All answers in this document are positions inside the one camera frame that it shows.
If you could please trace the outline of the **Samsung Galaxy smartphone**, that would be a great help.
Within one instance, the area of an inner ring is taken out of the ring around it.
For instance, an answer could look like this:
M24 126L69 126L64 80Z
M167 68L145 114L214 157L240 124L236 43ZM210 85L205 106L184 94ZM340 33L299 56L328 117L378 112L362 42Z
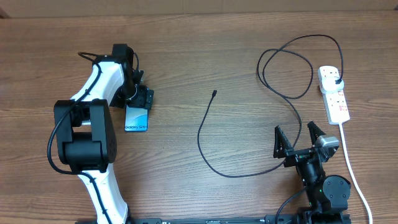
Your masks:
M148 110L126 107L125 132L146 132L148 130Z

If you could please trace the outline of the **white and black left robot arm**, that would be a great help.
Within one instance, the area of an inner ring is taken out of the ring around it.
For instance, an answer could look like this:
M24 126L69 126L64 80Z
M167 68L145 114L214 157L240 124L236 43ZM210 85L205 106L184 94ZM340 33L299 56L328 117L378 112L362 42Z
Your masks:
M154 91L143 84L139 58L127 44L114 44L109 55L79 55L92 63L92 73L79 92L55 103L47 159L53 170L83 181L95 223L133 223L114 173L117 139L110 109L125 110L125 131L147 131Z

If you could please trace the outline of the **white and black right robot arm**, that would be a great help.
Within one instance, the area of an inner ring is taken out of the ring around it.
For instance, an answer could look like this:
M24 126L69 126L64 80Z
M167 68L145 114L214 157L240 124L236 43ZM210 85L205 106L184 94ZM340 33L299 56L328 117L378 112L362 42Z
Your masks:
M275 215L265 216L267 223L312 223L349 224L350 216L343 212L348 209L351 183L340 175L326 175L323 164L332 158L340 142L325 134L313 121L307 124L312 146L295 150L282 129L275 127L275 158L283 158L284 167L295 167L303 189L289 197ZM301 194L306 193L308 207L301 207L295 214L283 215L283 208Z

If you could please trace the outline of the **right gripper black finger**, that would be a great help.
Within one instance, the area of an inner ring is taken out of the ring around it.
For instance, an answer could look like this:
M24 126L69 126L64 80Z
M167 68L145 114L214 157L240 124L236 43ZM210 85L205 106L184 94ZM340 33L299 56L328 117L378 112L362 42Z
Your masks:
M313 121L309 122L307 127L310 133L311 142L313 145L315 145L316 140L320 136L325 135L325 133Z
M280 126L276 126L275 129L275 144L273 158L285 158L288 153L293 151L293 147L285 134L283 133Z

